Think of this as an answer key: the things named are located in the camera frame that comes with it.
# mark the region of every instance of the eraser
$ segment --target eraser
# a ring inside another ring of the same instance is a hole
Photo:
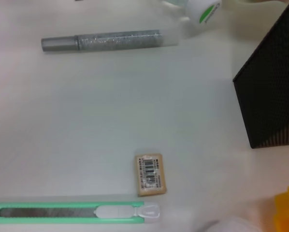
[[[138,196],[166,193],[166,182],[161,154],[145,154],[135,157],[138,180]]]

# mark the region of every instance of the silver glitter pen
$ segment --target silver glitter pen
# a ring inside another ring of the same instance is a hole
[[[115,51],[178,45],[174,30],[143,30],[85,34],[42,39],[44,52]]]

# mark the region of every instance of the barcode label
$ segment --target barcode label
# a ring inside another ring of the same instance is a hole
[[[141,189],[161,189],[161,177],[159,170],[159,159],[138,159]]]

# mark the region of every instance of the green utility knife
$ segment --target green utility knife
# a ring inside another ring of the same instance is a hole
[[[0,202],[0,224],[139,224],[159,216],[151,202]]]

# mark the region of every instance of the white table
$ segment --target white table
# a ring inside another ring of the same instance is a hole
[[[0,0],[0,199],[135,195],[134,155],[151,151],[163,154],[168,187],[147,199],[160,202],[161,223],[0,232],[194,232],[232,214],[270,221],[263,206],[289,186],[289,146],[249,147],[232,83],[258,42],[217,29],[174,47],[41,50],[42,37],[163,28],[171,13],[148,0]]]

